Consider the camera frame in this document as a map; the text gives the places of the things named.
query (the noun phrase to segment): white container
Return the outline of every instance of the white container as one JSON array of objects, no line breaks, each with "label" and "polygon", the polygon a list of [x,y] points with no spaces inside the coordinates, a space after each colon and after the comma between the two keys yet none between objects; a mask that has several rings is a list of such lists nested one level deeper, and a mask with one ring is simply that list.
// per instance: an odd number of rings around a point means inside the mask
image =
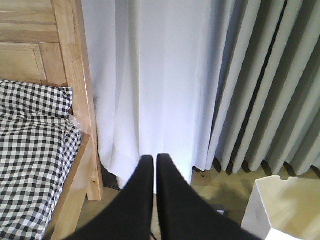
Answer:
[{"label": "white container", "polygon": [[320,179],[257,179],[241,227],[264,240],[320,240]]}]

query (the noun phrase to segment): checkered bedding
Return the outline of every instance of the checkered bedding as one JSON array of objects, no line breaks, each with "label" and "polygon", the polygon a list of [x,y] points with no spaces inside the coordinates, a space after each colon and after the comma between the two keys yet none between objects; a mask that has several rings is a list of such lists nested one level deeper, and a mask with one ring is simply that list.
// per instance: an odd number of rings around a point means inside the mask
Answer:
[{"label": "checkered bedding", "polygon": [[42,239],[80,148],[71,90],[44,88],[0,80],[0,239]]}]

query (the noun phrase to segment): bed post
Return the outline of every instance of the bed post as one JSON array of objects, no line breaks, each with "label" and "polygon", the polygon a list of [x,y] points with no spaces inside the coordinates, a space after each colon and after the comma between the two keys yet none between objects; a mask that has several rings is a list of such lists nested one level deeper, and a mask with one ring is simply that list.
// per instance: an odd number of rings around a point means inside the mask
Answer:
[{"label": "bed post", "polygon": [[101,163],[98,156],[97,123],[89,68],[81,0],[52,0],[69,87],[74,91],[73,114],[81,131],[92,139],[93,174],[88,184],[89,200],[100,201],[103,194]]}]

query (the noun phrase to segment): black and white checkered blanket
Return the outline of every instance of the black and white checkered blanket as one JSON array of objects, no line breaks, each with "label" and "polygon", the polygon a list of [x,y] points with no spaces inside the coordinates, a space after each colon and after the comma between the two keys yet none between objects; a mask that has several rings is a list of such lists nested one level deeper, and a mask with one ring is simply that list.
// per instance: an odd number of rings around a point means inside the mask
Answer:
[{"label": "black and white checkered blanket", "polygon": [[0,80],[0,239],[38,240],[62,193],[81,133],[67,118],[39,113],[36,105],[31,111],[24,109],[26,103],[22,109],[8,104],[9,97],[21,94],[15,84]]}]

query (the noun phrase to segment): wooden floor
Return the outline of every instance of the wooden floor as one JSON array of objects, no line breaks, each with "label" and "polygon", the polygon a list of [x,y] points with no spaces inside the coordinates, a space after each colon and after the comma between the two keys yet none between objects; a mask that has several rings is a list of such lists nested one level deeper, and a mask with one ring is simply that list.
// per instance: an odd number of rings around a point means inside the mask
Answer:
[{"label": "wooden floor", "polygon": [[[271,175],[267,164],[254,172],[250,172],[245,166],[237,173],[231,174],[228,170],[220,171],[219,166],[213,167],[210,171],[196,172],[192,175],[192,188],[204,198],[209,204],[223,205],[228,212],[228,218],[241,224],[244,217],[249,197],[254,186],[255,180]],[[310,169],[301,176],[295,176],[288,165],[282,167],[279,175],[281,179],[288,179],[289,176],[307,179],[319,179],[320,171]],[[110,188],[103,189],[102,201],[88,201],[82,208],[78,228],[85,225],[104,209],[119,192]],[[153,215],[151,231],[157,240],[161,239],[156,196],[154,196]]]}]

